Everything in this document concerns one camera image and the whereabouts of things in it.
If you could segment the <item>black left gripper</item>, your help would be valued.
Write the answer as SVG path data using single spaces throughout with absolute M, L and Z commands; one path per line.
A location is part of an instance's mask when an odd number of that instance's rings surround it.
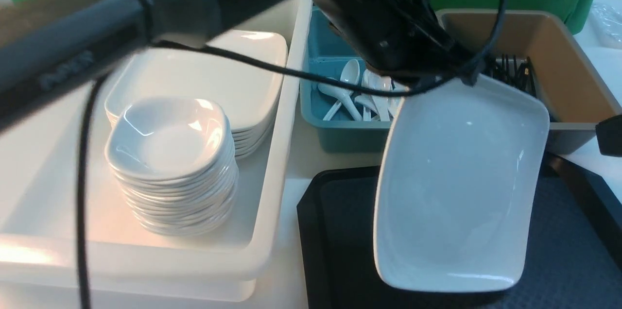
M 313 0 L 367 68 L 403 84 L 471 72 L 475 53 L 440 26 L 430 0 Z

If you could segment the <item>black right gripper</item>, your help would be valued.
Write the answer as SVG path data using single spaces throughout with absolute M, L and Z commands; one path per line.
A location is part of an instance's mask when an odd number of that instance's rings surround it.
M 595 125 L 600 154 L 622 157 L 622 115 L 609 117 Z

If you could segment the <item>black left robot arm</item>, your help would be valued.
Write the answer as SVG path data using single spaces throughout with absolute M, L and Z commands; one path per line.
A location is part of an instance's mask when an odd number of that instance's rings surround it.
M 1 130 L 76 88 L 103 79 L 138 50 L 163 47 L 224 57 L 320 82 L 321 77 L 209 46 L 285 0 L 29 0 L 1 10 Z M 453 77 L 469 83 L 487 50 L 472 52 L 432 16 L 426 0 L 312 0 L 367 65 L 407 85 L 408 97 Z

